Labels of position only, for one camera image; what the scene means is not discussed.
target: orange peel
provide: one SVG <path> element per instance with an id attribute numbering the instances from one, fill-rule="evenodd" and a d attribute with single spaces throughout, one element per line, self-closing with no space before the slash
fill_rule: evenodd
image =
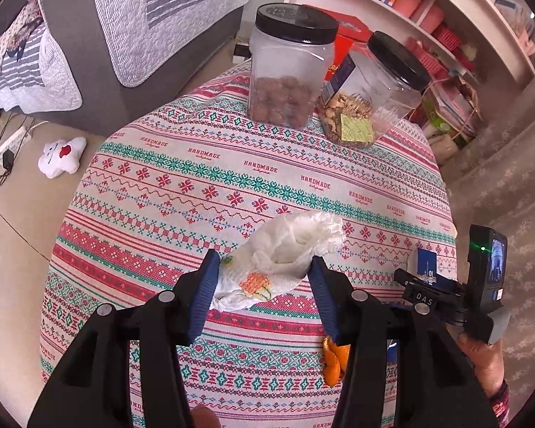
<path id="1" fill-rule="evenodd" d="M 327 365 L 323 369 L 323 378 L 325 379 L 325 383 L 327 383 L 328 386 L 335 386 L 339 382 L 340 376 L 341 376 L 341 366 L 339 364 L 339 360 L 337 359 L 337 357 L 335 357 L 335 364 Z"/>
<path id="2" fill-rule="evenodd" d="M 324 351 L 331 351 L 331 343 L 333 340 L 330 336 L 326 336 L 323 338 L 323 350 Z"/>
<path id="3" fill-rule="evenodd" d="M 334 366 L 336 363 L 339 364 L 339 367 L 341 367 L 341 364 L 338 362 L 337 355 L 332 353 L 331 351 L 323 350 L 323 357 L 325 357 L 325 364 L 329 367 Z"/>
<path id="4" fill-rule="evenodd" d="M 341 366 L 341 371 L 347 371 L 348 353 L 351 350 L 351 346 L 337 346 L 331 338 L 329 338 L 328 346 L 329 350 L 337 356 L 337 359 L 339 360 L 339 364 Z"/>

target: floor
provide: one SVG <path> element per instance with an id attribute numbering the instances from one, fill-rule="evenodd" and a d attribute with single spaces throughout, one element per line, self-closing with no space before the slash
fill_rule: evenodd
<path id="1" fill-rule="evenodd" d="M 224 45 L 181 93 L 230 68 L 234 43 Z M 0 133 L 8 115 L 0 120 Z M 31 122 L 23 115 L 13 117 L 4 136 L 24 120 L 26 125 Z M 87 139 L 79 170 L 49 180 L 37 168 L 44 145 L 76 136 Z M 20 150 L 12 174 L 0 188 L 0 400 L 21 426 L 26 426 L 43 387 L 39 329 L 50 254 L 81 175 L 104 139 L 53 123 L 41 125 Z"/>

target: gray sofa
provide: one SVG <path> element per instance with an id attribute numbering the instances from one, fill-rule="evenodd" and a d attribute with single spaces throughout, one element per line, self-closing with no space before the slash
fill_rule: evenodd
<path id="1" fill-rule="evenodd" d="M 0 5 L 0 34 L 25 0 Z M 63 50 L 83 105 L 74 111 L 38 112 L 32 116 L 109 136 L 138 117 L 172 101 L 186 82 L 238 28 L 242 8 L 197 36 L 141 85 L 123 87 L 115 76 L 94 0 L 42 0 L 52 36 Z"/>

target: human hand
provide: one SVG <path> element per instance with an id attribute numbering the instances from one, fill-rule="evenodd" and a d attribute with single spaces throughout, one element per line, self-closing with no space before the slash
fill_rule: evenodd
<path id="1" fill-rule="evenodd" d="M 196 428 L 221 428 L 220 420 L 208 407 L 197 405 L 190 411 Z"/>
<path id="2" fill-rule="evenodd" d="M 458 335 L 458 347 L 474 364 L 474 375 L 488 398 L 495 396 L 503 383 L 503 339 L 488 345 L 467 333 Z"/>

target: white plush toy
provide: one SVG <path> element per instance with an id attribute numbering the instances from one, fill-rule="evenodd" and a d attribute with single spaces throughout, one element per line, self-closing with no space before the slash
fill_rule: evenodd
<path id="1" fill-rule="evenodd" d="M 79 160 L 86 145 L 87 140 L 83 137 L 48 143 L 44 147 L 44 154 L 37 161 L 37 167 L 48 178 L 55 178 L 64 172 L 74 174 L 79 169 Z"/>

